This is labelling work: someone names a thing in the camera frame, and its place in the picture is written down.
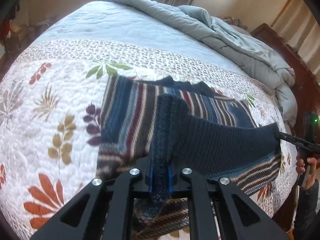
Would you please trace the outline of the person's right forearm sleeve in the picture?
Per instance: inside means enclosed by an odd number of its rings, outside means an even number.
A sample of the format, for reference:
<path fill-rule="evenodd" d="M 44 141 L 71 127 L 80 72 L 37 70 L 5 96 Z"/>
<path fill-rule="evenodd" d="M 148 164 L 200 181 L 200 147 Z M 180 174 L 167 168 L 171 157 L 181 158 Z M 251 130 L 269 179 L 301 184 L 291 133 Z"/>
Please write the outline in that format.
<path fill-rule="evenodd" d="M 319 239 L 319 211 L 316 211 L 319 197 L 319 182 L 301 190 L 294 221 L 294 239 Z"/>

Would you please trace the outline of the person's right hand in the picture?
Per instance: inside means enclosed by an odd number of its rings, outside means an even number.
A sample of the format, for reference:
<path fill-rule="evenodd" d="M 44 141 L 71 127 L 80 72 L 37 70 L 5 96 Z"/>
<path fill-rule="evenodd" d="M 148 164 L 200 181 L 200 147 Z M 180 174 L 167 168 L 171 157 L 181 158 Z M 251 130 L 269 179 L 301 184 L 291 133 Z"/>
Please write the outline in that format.
<path fill-rule="evenodd" d="M 297 156 L 296 171 L 299 175 L 304 174 L 305 184 L 302 187 L 303 190 L 310 189 L 316 180 L 316 166 L 317 160 L 314 157 L 310 157 L 306 162 L 300 157 Z"/>

